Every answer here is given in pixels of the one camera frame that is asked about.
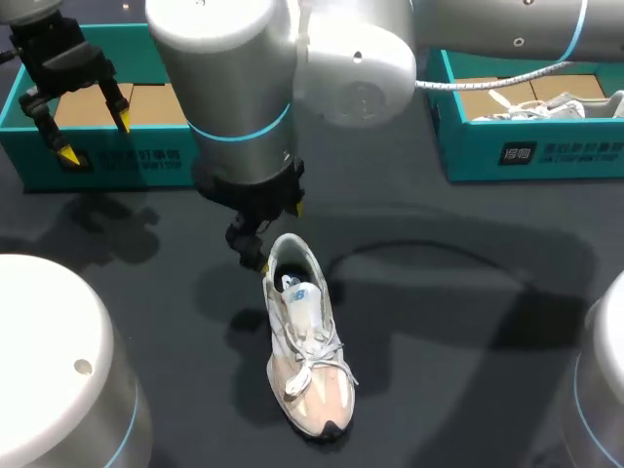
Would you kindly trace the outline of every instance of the sneaker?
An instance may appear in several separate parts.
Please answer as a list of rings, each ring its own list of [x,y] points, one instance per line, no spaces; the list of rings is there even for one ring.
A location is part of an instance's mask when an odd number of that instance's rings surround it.
[[[578,102],[583,107],[583,115],[588,119],[618,119],[624,117],[624,91],[618,91],[604,99],[583,99],[564,93],[550,100],[547,105],[556,107],[568,102]]]
[[[507,108],[506,113],[479,117],[474,122],[495,120],[548,120],[548,119],[584,119],[586,115],[582,102],[572,95],[561,95],[548,102],[532,100],[521,104],[512,104],[501,93],[490,90],[489,95],[500,105]]]
[[[333,440],[351,421],[357,381],[344,361],[323,272],[307,244],[293,234],[275,242],[267,266],[271,388],[296,429]]]

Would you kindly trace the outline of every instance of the white shoelace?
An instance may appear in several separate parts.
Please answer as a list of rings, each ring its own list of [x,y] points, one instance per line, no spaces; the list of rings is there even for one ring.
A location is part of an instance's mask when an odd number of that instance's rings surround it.
[[[530,100],[520,104],[512,104],[505,96],[495,90],[490,90],[489,95],[500,105],[507,109],[510,118],[517,119],[547,119],[550,111],[544,105],[543,100]]]
[[[289,330],[284,327],[286,337],[291,346],[296,350],[295,358],[301,362],[301,369],[294,377],[286,382],[286,394],[296,398],[301,395],[312,381],[312,370],[319,366],[333,366],[339,368],[347,374],[347,378],[354,385],[358,385],[358,381],[353,376],[353,372],[346,363],[334,361],[335,353],[342,348],[343,344],[335,339],[335,322],[331,319],[331,330],[320,330],[316,332],[315,339],[321,343],[321,347],[316,351],[309,351],[300,340],[296,339]]]

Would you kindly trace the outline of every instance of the cardboard box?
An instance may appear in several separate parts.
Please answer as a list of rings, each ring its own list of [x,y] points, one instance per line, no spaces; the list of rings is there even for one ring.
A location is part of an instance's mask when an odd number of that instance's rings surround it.
[[[455,81],[457,83],[486,83],[498,81],[498,78],[466,78]],[[535,94],[529,82],[501,88],[496,91],[501,93],[512,104],[535,100]],[[488,91],[464,91],[459,93],[459,97],[468,120],[475,120],[479,117],[507,112],[505,107],[492,99]]]
[[[124,98],[132,98],[133,87],[129,83],[119,85]],[[58,100],[54,117],[59,127],[115,125],[98,85],[63,95]]]
[[[135,86],[130,101],[132,125],[186,125],[172,85]]]
[[[551,100],[563,93],[578,98],[600,99],[605,97],[596,75],[553,75],[531,81],[539,100]]]
[[[171,84],[120,84],[130,103],[132,125],[186,125],[186,118]],[[115,125],[98,85],[67,93],[58,100],[55,121],[59,127]]]
[[[147,25],[87,25],[82,30],[115,65],[122,94],[130,99],[131,131],[117,130],[98,86],[51,101],[60,130],[86,163],[68,167],[21,111],[19,97],[34,85],[22,67],[0,115],[0,143],[24,189],[193,187],[191,166],[198,149]]]
[[[522,75],[548,64],[434,51],[427,78],[439,83],[485,80],[482,77]],[[622,83],[622,63],[579,63],[531,86],[542,99],[563,92],[600,98],[603,92],[611,96],[620,90]],[[624,119],[474,122],[471,117],[483,109],[466,108],[462,93],[430,91],[427,97],[442,166],[451,181],[624,177]]]

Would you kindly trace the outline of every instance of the white cylinder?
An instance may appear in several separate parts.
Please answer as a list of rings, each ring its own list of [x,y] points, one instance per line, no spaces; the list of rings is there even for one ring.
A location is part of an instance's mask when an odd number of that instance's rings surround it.
[[[624,274],[598,301],[574,362],[562,433],[576,468],[624,467]]]
[[[108,312],[48,260],[0,255],[0,468],[144,468],[147,403]]]

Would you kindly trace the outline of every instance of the teal box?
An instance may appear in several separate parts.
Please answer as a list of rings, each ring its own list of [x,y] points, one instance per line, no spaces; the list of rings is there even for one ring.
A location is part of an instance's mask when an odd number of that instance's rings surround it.
[[[119,83],[169,83],[146,24],[86,25],[83,31],[87,40],[101,46],[112,60]],[[18,99],[32,86],[22,67],[0,114],[0,143],[25,190],[137,190],[193,185],[191,164],[198,151],[187,125],[131,126],[128,135],[115,126],[60,127],[74,150],[90,163],[87,170],[64,167],[46,148],[32,120],[21,112]],[[58,105],[58,100],[50,102],[52,115]]]
[[[511,77],[552,64],[432,51],[428,80]],[[579,63],[565,74],[593,74],[605,96],[624,88],[624,65]],[[466,119],[459,93],[427,93],[450,181],[624,177],[624,119],[495,121]]]

